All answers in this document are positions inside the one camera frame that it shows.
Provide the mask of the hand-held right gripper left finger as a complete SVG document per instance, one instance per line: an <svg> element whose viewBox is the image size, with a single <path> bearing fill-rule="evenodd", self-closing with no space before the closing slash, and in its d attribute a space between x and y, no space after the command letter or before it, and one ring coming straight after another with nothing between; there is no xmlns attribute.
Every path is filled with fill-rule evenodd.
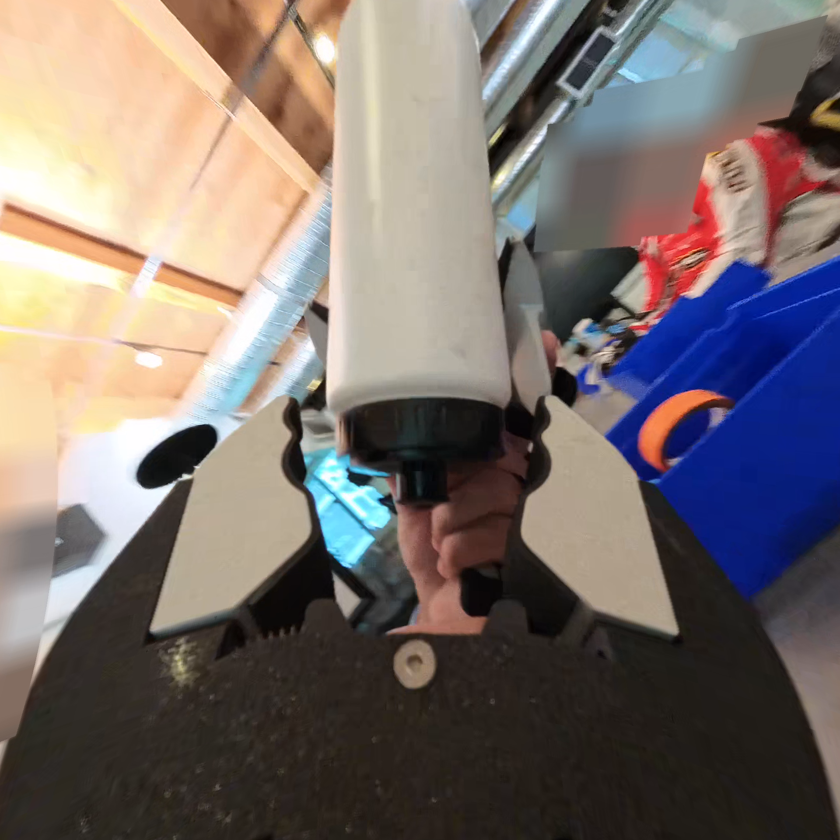
<svg viewBox="0 0 840 840"><path fill-rule="evenodd" d="M150 638L223 640L337 621L332 556L305 487L299 404L281 397L198 467L150 621Z"/></svg>

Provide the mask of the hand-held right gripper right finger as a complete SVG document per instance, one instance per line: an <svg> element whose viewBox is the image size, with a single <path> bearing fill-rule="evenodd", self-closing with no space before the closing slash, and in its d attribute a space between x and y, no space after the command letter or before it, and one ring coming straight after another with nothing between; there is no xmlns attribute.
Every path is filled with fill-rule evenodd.
<svg viewBox="0 0 840 840"><path fill-rule="evenodd" d="M554 395L539 399L502 596L528 631L583 643L608 625L672 642L679 625L639 480Z"/></svg>

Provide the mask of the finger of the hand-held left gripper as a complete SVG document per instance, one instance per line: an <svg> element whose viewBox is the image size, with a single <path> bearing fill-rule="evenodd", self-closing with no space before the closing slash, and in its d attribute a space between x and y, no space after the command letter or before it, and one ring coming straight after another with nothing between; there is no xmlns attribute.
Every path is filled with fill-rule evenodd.
<svg viewBox="0 0 840 840"><path fill-rule="evenodd" d="M539 272L525 244L507 239L499 257L513 398L536 408L551 393L552 366L543 344L543 290Z"/></svg>
<svg viewBox="0 0 840 840"><path fill-rule="evenodd" d="M314 352L323 368L326 368L329 339L329 308L318 301L313 301L306 310L304 319Z"/></svg>

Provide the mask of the orange tape roll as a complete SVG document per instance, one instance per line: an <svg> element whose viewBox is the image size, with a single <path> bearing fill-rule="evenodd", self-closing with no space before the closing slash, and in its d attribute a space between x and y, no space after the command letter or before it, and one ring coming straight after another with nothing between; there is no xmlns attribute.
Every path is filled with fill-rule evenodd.
<svg viewBox="0 0 840 840"><path fill-rule="evenodd" d="M672 395L644 420L637 436L638 453L663 475L718 427L735 404L730 397L703 389Z"/></svg>

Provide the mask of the blue plastic bin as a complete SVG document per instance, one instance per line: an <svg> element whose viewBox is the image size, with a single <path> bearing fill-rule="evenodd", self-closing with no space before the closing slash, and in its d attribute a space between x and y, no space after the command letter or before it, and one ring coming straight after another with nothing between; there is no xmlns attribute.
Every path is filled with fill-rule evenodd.
<svg viewBox="0 0 840 840"><path fill-rule="evenodd" d="M838 256L740 301L606 434L748 598L838 526L838 304ZM638 432L694 389L736 404L660 475Z"/></svg>

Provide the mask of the person's left hand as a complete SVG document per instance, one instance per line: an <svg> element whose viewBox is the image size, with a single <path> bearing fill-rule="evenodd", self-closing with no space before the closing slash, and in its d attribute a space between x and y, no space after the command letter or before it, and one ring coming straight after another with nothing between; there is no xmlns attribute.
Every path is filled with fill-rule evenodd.
<svg viewBox="0 0 840 840"><path fill-rule="evenodd" d="M487 620L461 604L461 575L501 562L529 467L528 440L505 435L505 454L448 478L448 499L429 509L396 505L398 544L414 583L413 624L390 635L478 635Z"/></svg>

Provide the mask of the small blue bin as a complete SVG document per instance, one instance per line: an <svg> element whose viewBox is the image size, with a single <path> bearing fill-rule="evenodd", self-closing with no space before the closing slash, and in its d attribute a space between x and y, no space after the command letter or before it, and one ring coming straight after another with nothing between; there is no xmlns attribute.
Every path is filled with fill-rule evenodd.
<svg viewBox="0 0 840 840"><path fill-rule="evenodd" d="M718 327L730 307L764 289L770 275L735 262L700 297L680 297L610 370L613 389L641 400L656 381L708 330Z"/></svg>

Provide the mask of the red white snack packet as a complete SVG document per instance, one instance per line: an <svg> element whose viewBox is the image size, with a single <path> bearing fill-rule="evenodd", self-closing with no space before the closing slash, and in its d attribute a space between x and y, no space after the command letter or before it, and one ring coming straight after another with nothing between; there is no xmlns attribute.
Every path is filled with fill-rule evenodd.
<svg viewBox="0 0 840 840"><path fill-rule="evenodd" d="M811 70L791 113L707 156L684 232L637 252L642 335L681 298L699 298L736 262L775 275L838 240L838 54Z"/></svg>

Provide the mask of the white air vent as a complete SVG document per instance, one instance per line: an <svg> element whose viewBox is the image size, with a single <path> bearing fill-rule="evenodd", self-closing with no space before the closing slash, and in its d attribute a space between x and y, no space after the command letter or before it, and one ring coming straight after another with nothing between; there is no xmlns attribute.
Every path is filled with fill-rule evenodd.
<svg viewBox="0 0 840 840"><path fill-rule="evenodd" d="M613 31L601 26L585 41L583 47L565 68L556 85L574 99L581 99L592 87L598 71L616 46Z"/></svg>

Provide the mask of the silver air duct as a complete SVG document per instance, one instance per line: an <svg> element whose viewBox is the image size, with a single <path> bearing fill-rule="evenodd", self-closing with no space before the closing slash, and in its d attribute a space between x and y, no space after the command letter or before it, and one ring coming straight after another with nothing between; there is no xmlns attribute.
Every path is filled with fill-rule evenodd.
<svg viewBox="0 0 840 840"><path fill-rule="evenodd" d="M571 119L607 86L672 7L668 1L504 2L505 13L479 39L489 48L481 80L497 217L506 214L536 175L549 126ZM601 26L616 46L591 88L574 99L557 87L585 41Z"/></svg>
<svg viewBox="0 0 840 840"><path fill-rule="evenodd" d="M317 296L329 270L332 185L327 164L187 388L182 414L205 422L236 412Z"/></svg>

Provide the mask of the black wall speaker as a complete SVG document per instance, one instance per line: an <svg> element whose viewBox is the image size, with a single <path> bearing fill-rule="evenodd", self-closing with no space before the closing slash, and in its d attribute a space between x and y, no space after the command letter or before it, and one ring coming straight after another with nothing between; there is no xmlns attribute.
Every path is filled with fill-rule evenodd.
<svg viewBox="0 0 840 840"><path fill-rule="evenodd" d="M52 579L89 566L105 538L105 531L85 505L59 510Z"/></svg>

